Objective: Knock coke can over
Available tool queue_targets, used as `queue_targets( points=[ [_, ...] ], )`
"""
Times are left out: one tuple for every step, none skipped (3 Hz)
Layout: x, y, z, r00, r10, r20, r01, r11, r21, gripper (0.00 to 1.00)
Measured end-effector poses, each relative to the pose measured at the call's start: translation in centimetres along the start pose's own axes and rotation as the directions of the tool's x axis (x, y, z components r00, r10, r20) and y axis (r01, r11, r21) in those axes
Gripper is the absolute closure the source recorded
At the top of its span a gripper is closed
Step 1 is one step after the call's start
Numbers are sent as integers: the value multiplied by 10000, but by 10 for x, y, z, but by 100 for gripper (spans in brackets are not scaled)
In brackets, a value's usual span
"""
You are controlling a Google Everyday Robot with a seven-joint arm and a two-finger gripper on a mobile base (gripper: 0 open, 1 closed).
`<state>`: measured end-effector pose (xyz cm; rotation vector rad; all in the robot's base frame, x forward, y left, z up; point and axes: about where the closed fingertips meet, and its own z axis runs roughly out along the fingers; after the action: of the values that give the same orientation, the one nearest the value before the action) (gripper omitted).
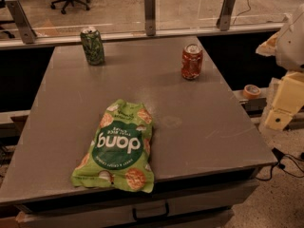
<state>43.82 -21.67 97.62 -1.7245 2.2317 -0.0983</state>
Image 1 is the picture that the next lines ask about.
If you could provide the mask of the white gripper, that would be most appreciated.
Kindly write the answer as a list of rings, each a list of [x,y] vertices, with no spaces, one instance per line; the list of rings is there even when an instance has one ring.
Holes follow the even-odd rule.
[[[286,70],[304,71],[304,4],[288,18],[279,33],[260,44],[256,53],[275,56],[276,63]],[[288,72],[279,80],[265,125],[283,130],[304,106],[304,73]]]

